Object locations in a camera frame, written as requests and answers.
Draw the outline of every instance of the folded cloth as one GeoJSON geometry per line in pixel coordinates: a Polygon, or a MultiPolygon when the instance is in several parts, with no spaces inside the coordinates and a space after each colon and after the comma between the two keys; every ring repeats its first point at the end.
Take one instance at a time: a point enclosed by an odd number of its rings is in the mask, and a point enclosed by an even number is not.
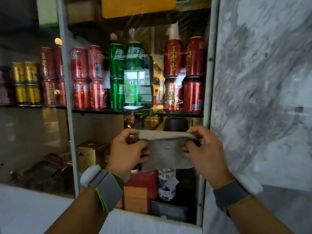
{"type": "Polygon", "coordinates": [[[142,163],[142,171],[192,168],[193,163],[183,155],[182,146],[188,140],[200,144],[195,135],[186,132],[140,130],[138,139],[147,140],[150,149],[150,158],[142,163]]]}

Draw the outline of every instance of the cloth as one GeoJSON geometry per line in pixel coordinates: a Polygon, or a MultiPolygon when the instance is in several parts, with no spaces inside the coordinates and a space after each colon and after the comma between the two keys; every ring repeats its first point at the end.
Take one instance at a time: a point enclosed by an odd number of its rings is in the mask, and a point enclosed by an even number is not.
{"type": "Polygon", "coordinates": [[[186,132],[140,130],[138,139],[147,140],[150,149],[150,158],[142,163],[142,171],[192,168],[193,163],[183,155],[182,146],[188,140],[200,145],[195,135],[186,132]]]}

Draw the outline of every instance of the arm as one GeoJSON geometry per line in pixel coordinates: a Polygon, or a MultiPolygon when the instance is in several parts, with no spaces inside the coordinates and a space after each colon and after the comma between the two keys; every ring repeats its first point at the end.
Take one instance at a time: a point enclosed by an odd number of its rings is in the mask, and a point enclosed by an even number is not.
{"type": "MultiPolygon", "coordinates": [[[[148,160],[149,151],[144,149],[147,141],[140,140],[127,144],[126,139],[137,133],[134,129],[123,130],[113,141],[110,159],[105,169],[128,181],[131,169],[138,163],[148,160]]],[[[107,212],[103,211],[101,202],[93,187],[85,189],[79,197],[52,224],[45,234],[97,234],[100,232],[107,212]]]]}
{"type": "MultiPolygon", "coordinates": [[[[183,153],[192,159],[196,171],[213,189],[235,179],[227,167],[222,142],[214,133],[204,126],[192,127],[187,132],[198,133],[203,138],[203,144],[197,147],[188,141],[183,153]]],[[[241,234],[293,233],[254,197],[229,206],[228,212],[241,234]]]]}

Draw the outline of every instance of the hand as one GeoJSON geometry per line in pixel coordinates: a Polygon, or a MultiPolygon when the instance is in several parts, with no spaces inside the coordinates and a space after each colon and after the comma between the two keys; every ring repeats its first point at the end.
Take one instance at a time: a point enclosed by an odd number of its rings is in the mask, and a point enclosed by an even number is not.
{"type": "Polygon", "coordinates": [[[144,149],[146,140],[139,140],[134,144],[127,144],[126,139],[138,132],[135,129],[124,129],[113,141],[110,159],[106,169],[127,182],[131,176],[131,170],[138,163],[148,160],[149,150],[144,149]]]}
{"type": "Polygon", "coordinates": [[[184,156],[193,161],[194,168],[212,186],[217,189],[235,177],[227,167],[222,142],[205,126],[194,126],[187,133],[198,133],[203,144],[198,147],[188,141],[183,147],[184,156]]]}

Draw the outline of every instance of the person's right hand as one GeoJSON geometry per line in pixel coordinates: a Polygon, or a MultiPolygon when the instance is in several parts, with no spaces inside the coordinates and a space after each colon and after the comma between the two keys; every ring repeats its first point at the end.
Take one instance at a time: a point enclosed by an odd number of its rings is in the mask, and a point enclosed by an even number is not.
{"type": "Polygon", "coordinates": [[[193,141],[188,141],[183,147],[184,156],[193,161],[194,168],[212,186],[217,189],[235,177],[228,169],[222,142],[205,126],[191,127],[187,133],[197,133],[203,138],[203,144],[198,147],[193,141]]]}

